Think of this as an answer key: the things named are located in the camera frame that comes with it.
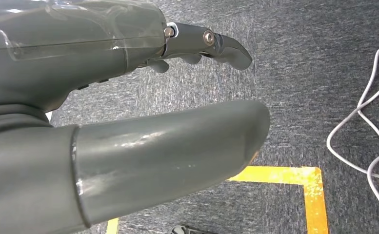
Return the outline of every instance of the robotic hand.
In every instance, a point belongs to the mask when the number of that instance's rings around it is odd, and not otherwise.
[[[202,56],[252,61],[236,40],[166,23],[146,2],[0,0],[0,234],[84,230],[247,166],[269,129],[255,101],[59,128],[44,114],[90,83]]]

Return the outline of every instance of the transparent plastic film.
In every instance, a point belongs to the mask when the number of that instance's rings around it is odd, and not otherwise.
[[[0,49],[36,59],[162,47],[166,19],[140,0],[2,0]]]

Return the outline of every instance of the gray carpet floor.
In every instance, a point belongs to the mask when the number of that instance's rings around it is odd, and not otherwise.
[[[254,165],[315,166],[323,173],[330,233],[379,234],[379,203],[366,176],[326,149],[330,131],[355,108],[379,49],[379,0],[153,0],[169,21],[238,39],[254,61],[245,71],[203,59],[170,61],[72,92],[52,124],[87,124],[184,110],[235,99],[265,103],[268,140]],[[379,88],[378,80],[374,91]],[[379,99],[366,108],[379,126]],[[333,140],[367,167],[379,139],[359,117]],[[301,186],[224,182],[120,219],[120,234],[163,234],[185,223],[219,234],[304,234]],[[84,233],[104,233],[106,224]]]

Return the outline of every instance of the silver bolt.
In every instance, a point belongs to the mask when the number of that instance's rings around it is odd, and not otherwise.
[[[164,29],[163,33],[165,34],[165,37],[170,38],[174,35],[174,30],[171,27],[167,27]]]
[[[214,34],[211,31],[205,31],[203,33],[203,41],[206,45],[213,45],[215,41]]]

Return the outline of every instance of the yellow tape marking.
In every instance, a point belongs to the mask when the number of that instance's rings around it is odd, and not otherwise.
[[[257,167],[248,166],[229,181],[296,184],[304,187],[307,233],[328,234],[321,170],[317,167]],[[106,234],[118,233],[119,219],[109,220]]]
[[[119,218],[110,219],[107,222],[106,234],[118,234]]]

